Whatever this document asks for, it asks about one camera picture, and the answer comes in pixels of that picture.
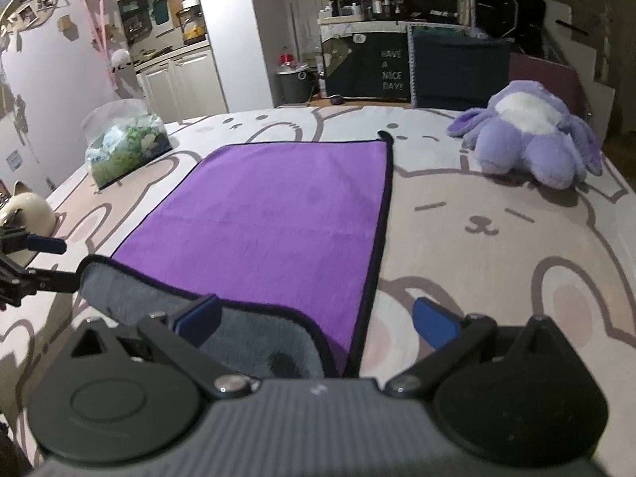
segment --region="plastic bag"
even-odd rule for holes
[[[142,100],[119,100],[91,113],[82,124],[85,161],[99,189],[168,152],[168,133]]]

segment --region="metal screw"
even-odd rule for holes
[[[157,319],[164,324],[168,320],[168,314],[166,314],[165,312],[151,312],[150,314],[148,314],[148,316],[151,319]]]
[[[214,387],[222,393],[235,393],[247,387],[249,379],[240,374],[224,374],[214,381]]]
[[[389,383],[391,389],[398,393],[408,393],[419,389],[422,381],[414,374],[403,374]]]

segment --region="pink ribbon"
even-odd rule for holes
[[[106,43],[106,15],[104,13],[104,0],[99,0],[99,15],[100,15],[100,23],[96,23],[93,19],[93,14],[90,12],[88,8],[88,1],[84,0],[84,6],[86,8],[86,12],[88,14],[88,21],[90,21],[90,30],[93,34],[93,39],[97,44],[97,51],[104,59],[106,63],[106,73],[108,74],[108,79],[110,80],[113,87],[117,88],[117,82],[115,81],[115,74],[112,72],[111,68],[111,60],[108,56],[108,46]],[[101,29],[102,36],[100,37],[97,29]]]

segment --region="wooden shelf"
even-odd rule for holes
[[[334,25],[336,23],[359,23],[364,20],[365,20],[364,16],[319,17],[318,25]]]

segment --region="trash can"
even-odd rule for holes
[[[314,92],[314,78],[308,65],[295,69],[283,66],[278,71],[281,78],[283,101],[285,104],[304,104],[311,100]]]

